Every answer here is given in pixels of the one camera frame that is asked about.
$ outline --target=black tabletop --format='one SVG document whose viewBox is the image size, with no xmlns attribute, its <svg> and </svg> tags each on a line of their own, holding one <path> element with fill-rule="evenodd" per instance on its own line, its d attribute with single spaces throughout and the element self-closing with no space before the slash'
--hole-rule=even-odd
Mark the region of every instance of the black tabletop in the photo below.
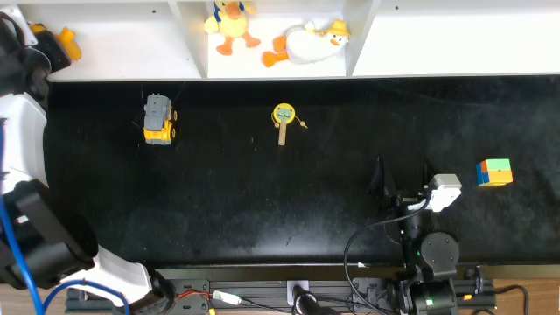
<svg viewBox="0 0 560 315">
<path fill-rule="evenodd" d="M 173 146 L 144 141 L 151 93 L 178 111 Z M 410 190 L 428 158 L 463 184 L 436 215 L 462 263 L 560 263 L 559 101 L 549 76 L 54 84 L 46 175 L 98 242 L 133 262 L 341 263 L 354 230 L 387 217 L 368 194 L 376 157 Z M 309 126 L 289 124 L 284 147 L 270 120 L 281 102 Z M 514 183 L 477 187 L 487 158 L 509 158 Z M 378 228 L 350 261 L 402 255 Z"/>
</svg>

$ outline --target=yellow and gray toy truck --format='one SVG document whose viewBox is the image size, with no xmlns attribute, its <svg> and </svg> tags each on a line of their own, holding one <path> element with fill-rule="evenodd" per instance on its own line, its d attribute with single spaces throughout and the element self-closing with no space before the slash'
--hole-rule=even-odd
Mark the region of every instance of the yellow and gray toy truck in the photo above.
<svg viewBox="0 0 560 315">
<path fill-rule="evenodd" d="M 152 94 L 143 109 L 143 135 L 148 144 L 171 144 L 177 137 L 175 123 L 177 110 L 173 109 L 172 101 L 163 95 Z"/>
</svg>

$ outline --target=rubik's cube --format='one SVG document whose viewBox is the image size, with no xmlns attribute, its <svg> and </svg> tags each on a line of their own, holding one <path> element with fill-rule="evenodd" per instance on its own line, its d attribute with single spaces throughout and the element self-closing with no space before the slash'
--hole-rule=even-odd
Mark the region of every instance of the rubik's cube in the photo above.
<svg viewBox="0 0 560 315">
<path fill-rule="evenodd" d="M 504 186 L 514 181 L 508 158 L 493 158 L 476 164 L 479 186 Z"/>
</svg>

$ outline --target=plush toy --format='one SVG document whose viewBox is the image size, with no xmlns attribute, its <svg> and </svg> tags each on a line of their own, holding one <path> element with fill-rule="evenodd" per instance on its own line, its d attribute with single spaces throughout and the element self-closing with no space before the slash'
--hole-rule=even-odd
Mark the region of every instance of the plush toy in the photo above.
<svg viewBox="0 0 560 315">
<path fill-rule="evenodd" d="M 344 49 L 350 33 L 347 24 L 337 19 L 326 31 L 316 31 L 315 24 L 291 27 L 285 36 L 274 39 L 274 51 L 262 55 L 266 67 L 278 61 L 290 60 L 295 64 L 310 64 L 331 58 Z"/>
<path fill-rule="evenodd" d="M 257 47 L 261 41 L 251 37 L 247 32 L 249 28 L 248 14 L 256 14 L 256 7 L 252 3 L 240 1 L 219 1 L 213 3 L 214 13 L 204 23 L 204 30 L 208 34 L 220 32 L 226 38 L 224 45 L 219 45 L 216 50 L 224 56 L 232 54 L 234 39 L 239 37 L 245 39 L 247 47 Z"/>
</svg>

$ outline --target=yellow hat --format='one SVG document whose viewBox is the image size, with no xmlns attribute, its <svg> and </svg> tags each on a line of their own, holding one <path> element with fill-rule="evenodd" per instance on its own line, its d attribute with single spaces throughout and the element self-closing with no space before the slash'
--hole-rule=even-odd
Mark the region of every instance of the yellow hat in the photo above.
<svg viewBox="0 0 560 315">
<path fill-rule="evenodd" d="M 330 32 L 331 34 L 338 36 L 350 36 L 346 22 L 339 19 L 335 20 L 334 23 L 332 23 L 331 28 L 326 30 L 326 32 Z"/>
</svg>

